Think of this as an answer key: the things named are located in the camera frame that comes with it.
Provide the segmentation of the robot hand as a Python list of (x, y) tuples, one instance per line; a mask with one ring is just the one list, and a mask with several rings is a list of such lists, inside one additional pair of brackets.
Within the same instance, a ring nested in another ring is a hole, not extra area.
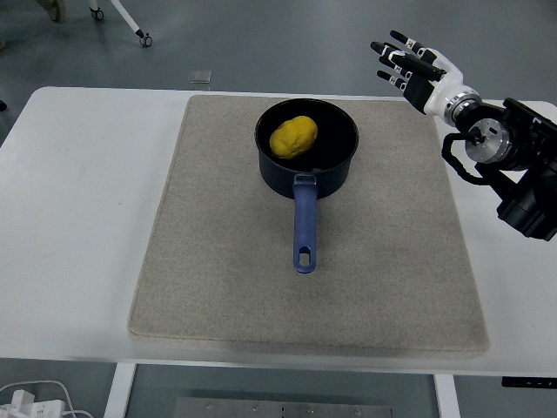
[(390, 36), (398, 43), (370, 44), (384, 66), (377, 76), (400, 90), (414, 109), (454, 125), (458, 108), (482, 103), (478, 92), (464, 84), (462, 72), (439, 51), (396, 30)]

